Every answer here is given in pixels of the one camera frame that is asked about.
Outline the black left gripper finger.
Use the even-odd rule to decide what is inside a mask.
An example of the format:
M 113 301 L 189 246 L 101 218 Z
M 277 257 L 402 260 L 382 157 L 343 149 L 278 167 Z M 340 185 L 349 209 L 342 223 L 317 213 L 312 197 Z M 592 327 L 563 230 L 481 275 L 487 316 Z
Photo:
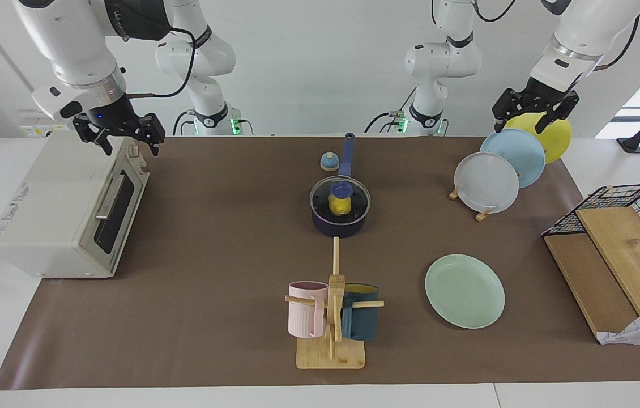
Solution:
M 494 132 L 499 133 L 512 118 L 529 113 L 530 95 L 527 90 L 515 91 L 507 88 L 492 106 L 492 113 L 496 123 Z
M 557 104 L 552 104 L 550 101 L 544 101 L 542 103 L 543 115 L 535 124 L 534 130 L 538 134 L 541 134 L 555 121 L 567 119 L 578 102 L 579 96 L 577 93 L 569 93 Z

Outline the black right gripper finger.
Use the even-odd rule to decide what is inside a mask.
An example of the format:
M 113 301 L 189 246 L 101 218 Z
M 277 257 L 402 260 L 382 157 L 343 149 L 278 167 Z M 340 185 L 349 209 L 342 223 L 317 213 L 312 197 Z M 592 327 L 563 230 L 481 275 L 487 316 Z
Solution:
M 108 141 L 109 129 L 107 127 L 100 127 L 97 131 L 92 130 L 89 118 L 84 113 L 74 116 L 73 126 L 82 142 L 92 143 L 100 147 L 105 155 L 112 155 L 113 147 Z
M 156 114 L 149 113 L 137 118 L 135 139 L 146 143 L 153 156 L 159 155 L 160 145 L 164 144 L 165 136 L 167 133 Z

